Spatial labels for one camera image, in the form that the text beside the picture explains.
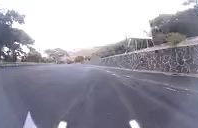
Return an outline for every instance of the road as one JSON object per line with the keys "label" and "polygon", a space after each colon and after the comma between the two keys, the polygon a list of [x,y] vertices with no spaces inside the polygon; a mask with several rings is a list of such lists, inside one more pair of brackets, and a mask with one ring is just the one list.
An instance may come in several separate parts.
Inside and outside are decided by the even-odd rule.
{"label": "road", "polygon": [[0,128],[198,128],[198,78],[91,65],[0,69]]}

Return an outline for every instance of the shrub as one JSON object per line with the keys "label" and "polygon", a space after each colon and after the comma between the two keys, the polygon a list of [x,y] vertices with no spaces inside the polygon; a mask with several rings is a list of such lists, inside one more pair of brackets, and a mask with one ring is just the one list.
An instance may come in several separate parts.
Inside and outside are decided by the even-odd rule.
{"label": "shrub", "polygon": [[177,45],[181,41],[185,40],[186,36],[180,33],[168,33],[166,34],[166,42],[171,42],[172,45]]}

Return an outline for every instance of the overcast sky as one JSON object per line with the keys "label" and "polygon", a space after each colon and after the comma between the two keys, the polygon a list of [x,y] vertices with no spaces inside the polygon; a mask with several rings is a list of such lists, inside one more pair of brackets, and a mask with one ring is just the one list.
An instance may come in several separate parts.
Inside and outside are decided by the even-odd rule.
{"label": "overcast sky", "polygon": [[145,36],[150,19],[182,10],[183,0],[0,0],[26,15],[23,28],[42,50],[102,46]]}

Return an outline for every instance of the retaining wall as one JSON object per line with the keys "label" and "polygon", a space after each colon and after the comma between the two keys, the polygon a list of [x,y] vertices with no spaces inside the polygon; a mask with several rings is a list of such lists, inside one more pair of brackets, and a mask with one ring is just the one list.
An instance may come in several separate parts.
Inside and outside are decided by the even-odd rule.
{"label": "retaining wall", "polygon": [[99,65],[133,70],[198,74],[198,44],[111,56],[100,59]]}

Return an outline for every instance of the curb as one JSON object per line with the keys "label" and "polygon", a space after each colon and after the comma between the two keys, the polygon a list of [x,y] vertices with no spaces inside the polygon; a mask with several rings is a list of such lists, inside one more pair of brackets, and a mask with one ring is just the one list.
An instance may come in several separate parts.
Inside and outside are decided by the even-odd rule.
{"label": "curb", "polygon": [[101,68],[110,68],[110,69],[118,69],[118,70],[125,70],[125,71],[141,72],[141,73],[152,73],[152,74],[163,74],[163,75],[168,75],[168,76],[186,76],[186,77],[198,78],[198,74],[185,74],[185,73],[174,73],[174,72],[169,73],[169,72],[148,71],[148,70],[132,70],[132,69],[127,69],[127,68],[98,66],[98,65],[94,65],[94,66],[101,67]]}

